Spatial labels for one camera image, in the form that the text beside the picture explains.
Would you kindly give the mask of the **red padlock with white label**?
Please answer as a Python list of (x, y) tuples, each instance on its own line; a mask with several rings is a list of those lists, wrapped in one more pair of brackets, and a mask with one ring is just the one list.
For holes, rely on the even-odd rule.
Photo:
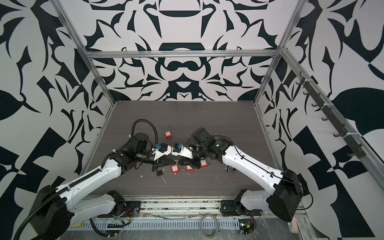
[(209, 163), (206, 159), (200, 161), (201, 168), (206, 168), (209, 166)]

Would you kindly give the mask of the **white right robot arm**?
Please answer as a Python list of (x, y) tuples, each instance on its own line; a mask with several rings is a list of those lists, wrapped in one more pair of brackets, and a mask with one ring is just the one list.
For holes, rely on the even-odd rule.
[(241, 172), (266, 191), (263, 197), (250, 190), (240, 194), (244, 209), (252, 211), (265, 205), (279, 219), (288, 223), (293, 220), (304, 193), (309, 192), (296, 173), (265, 165), (240, 150), (229, 137), (213, 136), (204, 128), (193, 132), (191, 138), (193, 145), (174, 144), (173, 153), (180, 154), (195, 169), (200, 168), (201, 160), (210, 159)]

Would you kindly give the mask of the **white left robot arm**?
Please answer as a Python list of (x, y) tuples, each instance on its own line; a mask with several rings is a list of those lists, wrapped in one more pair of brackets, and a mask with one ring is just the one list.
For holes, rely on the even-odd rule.
[(116, 191), (86, 202), (82, 202), (82, 199), (127, 171), (138, 169), (142, 164), (150, 164), (155, 169), (164, 164), (173, 165), (175, 160), (170, 156), (178, 156), (185, 149), (180, 144), (174, 147), (166, 143), (159, 144), (154, 124), (138, 119), (133, 125), (140, 122), (147, 123), (154, 131), (153, 144), (147, 134), (135, 133), (135, 128), (132, 128), (128, 141), (107, 154), (100, 166), (67, 184), (56, 188), (48, 185), (41, 189), (29, 215), (14, 234), (14, 239), (21, 238), (27, 225), (31, 225), (37, 233), (36, 240), (56, 240), (69, 227), (86, 219), (104, 214), (122, 214), (125, 200)]

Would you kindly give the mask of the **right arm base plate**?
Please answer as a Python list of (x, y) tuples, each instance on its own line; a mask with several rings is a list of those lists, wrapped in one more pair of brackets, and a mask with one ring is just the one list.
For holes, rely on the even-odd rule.
[(240, 201), (221, 200), (220, 213), (225, 216), (261, 216), (262, 210), (247, 210)]

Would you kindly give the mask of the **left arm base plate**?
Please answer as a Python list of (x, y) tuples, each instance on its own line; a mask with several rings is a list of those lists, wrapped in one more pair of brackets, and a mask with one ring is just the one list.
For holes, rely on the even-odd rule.
[(141, 201), (125, 201), (117, 203), (113, 215), (119, 217), (135, 217), (140, 213)]

